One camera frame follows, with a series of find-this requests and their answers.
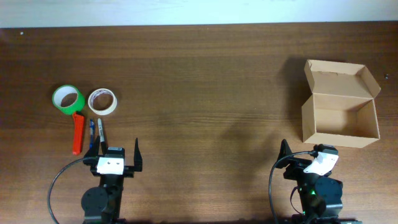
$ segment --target red box cutter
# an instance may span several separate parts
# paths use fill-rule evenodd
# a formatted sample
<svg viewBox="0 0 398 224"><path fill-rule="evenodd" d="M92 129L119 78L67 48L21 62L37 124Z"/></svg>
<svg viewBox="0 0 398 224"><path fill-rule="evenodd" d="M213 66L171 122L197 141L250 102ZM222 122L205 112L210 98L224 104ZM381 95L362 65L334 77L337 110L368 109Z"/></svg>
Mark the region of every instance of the red box cutter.
<svg viewBox="0 0 398 224"><path fill-rule="evenodd" d="M73 155L81 153L83 144L83 131L85 125L85 117L80 112L72 114L73 121L75 122L75 135L73 136Z"/></svg>

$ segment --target box flap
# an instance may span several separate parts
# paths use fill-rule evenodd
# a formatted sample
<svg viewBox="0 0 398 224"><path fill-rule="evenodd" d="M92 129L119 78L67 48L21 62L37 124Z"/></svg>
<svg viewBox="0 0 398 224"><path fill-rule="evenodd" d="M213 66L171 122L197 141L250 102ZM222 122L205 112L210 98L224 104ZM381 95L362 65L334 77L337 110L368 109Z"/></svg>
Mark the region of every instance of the box flap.
<svg viewBox="0 0 398 224"><path fill-rule="evenodd" d="M307 60L304 70L312 93L372 99L380 92L365 65Z"/></svg>

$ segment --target cardboard box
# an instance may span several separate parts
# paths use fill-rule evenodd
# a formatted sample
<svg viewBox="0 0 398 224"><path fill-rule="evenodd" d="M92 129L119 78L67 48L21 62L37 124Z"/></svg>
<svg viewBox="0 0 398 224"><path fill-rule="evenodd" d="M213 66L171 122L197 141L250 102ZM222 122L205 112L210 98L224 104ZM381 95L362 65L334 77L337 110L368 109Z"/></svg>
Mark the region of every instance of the cardboard box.
<svg viewBox="0 0 398 224"><path fill-rule="evenodd" d="M313 93L302 106L304 143L364 147L380 139L380 86L365 65L307 60L304 70Z"/></svg>

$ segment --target brown tabletop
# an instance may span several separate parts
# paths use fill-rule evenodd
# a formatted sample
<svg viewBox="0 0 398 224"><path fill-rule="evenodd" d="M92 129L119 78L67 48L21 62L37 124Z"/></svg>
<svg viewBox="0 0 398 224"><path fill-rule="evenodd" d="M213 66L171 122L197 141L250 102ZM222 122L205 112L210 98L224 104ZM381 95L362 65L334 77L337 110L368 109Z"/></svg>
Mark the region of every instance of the brown tabletop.
<svg viewBox="0 0 398 224"><path fill-rule="evenodd" d="M301 130L308 58L365 64L379 83L381 140L337 147L331 177L344 183L341 218L396 223L397 22L1 29L0 222L51 223L48 187L82 157L72 155L72 117L51 101L63 84L86 97L114 91L113 113L98 116L87 105L83 113L103 119L109 145L126 149L126 164L139 138L144 168L124 181L121 217L271 218L267 184L281 140L294 152L313 147ZM282 173L274 173L273 200L278 215L290 217L295 182ZM98 184L87 166L68 169L52 195L59 222L81 223L81 196Z"/></svg>

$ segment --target black cable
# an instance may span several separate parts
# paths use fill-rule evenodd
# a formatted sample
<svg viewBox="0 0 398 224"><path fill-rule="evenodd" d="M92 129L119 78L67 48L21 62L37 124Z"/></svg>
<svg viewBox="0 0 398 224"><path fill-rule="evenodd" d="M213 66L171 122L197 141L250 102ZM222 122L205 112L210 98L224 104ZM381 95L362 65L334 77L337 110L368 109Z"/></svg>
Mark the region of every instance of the black cable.
<svg viewBox="0 0 398 224"><path fill-rule="evenodd" d="M274 204L272 203L272 197L271 197L271 182L272 182L272 175L273 175L273 173L274 173L275 167L276 167L281 161L283 161L283 160L285 160L285 159L287 159L287 158L289 158L289 157L297 156L297 155L302 155L302 154L309 154L309 155L311 155L312 153L313 153L313 151L295 152L295 153L293 153L293 154L290 154L290 155L287 155L287 156L284 156L284 157L280 158L278 161L276 161L276 163L275 163L274 166L272 167L271 173L269 174L268 197L269 197L269 205L270 205L270 207L271 207L272 215L274 216L275 224L279 224L278 218L276 217L276 213L275 213L275 210L274 210Z"/></svg>
<svg viewBox="0 0 398 224"><path fill-rule="evenodd" d="M292 198L293 198L294 192L295 192L298 188L299 188L298 186L296 186L296 187L293 188L292 193L290 194L290 204L292 205L293 209L294 209L298 214L302 215L301 212L297 211L297 209L294 207L293 202L292 202Z"/></svg>
<svg viewBox="0 0 398 224"><path fill-rule="evenodd" d="M75 165L75 164L78 163L78 162L85 161L85 160L87 160L87 159L95 159L95 157L81 158L81 159L77 159L77 160L75 160L75 161L69 163L69 164L66 165L64 168L62 168L62 170L54 177L54 179L53 179L53 181L52 181L52 183L51 183L51 185L50 185L49 193L47 194L47 207L49 208L49 212L50 212L50 215L51 215L52 220L53 220L56 224L59 224L59 222L58 222L58 220L55 218L54 213L52 213L51 203L50 203L51 191L52 191L52 188L54 187L55 181L58 179L58 177L60 177L60 175L61 175L67 168L71 167L72 165Z"/></svg>

